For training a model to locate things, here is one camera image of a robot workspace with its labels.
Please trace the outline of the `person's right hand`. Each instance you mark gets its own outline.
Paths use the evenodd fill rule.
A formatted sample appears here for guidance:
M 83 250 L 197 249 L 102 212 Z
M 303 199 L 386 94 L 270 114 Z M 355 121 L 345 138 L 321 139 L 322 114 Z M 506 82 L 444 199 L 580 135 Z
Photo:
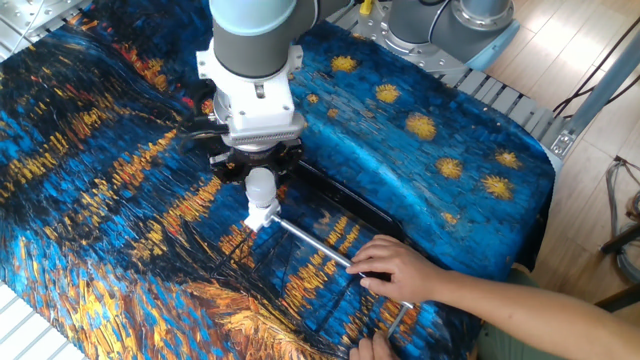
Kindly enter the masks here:
M 366 276 L 360 284 L 369 291 L 397 301 L 420 303 L 443 299 L 447 273 L 408 245 L 376 235 L 352 258 L 349 274 L 387 274 L 388 280 Z

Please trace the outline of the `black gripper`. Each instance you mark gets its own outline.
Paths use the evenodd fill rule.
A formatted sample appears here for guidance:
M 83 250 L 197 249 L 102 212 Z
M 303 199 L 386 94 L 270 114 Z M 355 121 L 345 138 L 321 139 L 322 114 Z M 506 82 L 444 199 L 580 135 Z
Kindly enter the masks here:
M 275 147 L 259 152 L 233 149 L 212 155 L 209 165 L 213 174 L 225 184 L 241 183 L 253 168 L 264 167 L 274 173 L 276 182 L 294 169 L 304 153 L 301 142 L 280 142 Z

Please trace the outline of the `person's left hand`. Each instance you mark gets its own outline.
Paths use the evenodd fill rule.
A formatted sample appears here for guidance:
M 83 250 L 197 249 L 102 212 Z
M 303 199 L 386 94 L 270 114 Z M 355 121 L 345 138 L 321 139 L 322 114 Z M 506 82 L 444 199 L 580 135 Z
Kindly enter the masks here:
M 362 338 L 349 352 L 349 360 L 398 360 L 383 331 L 376 332 L 371 338 Z

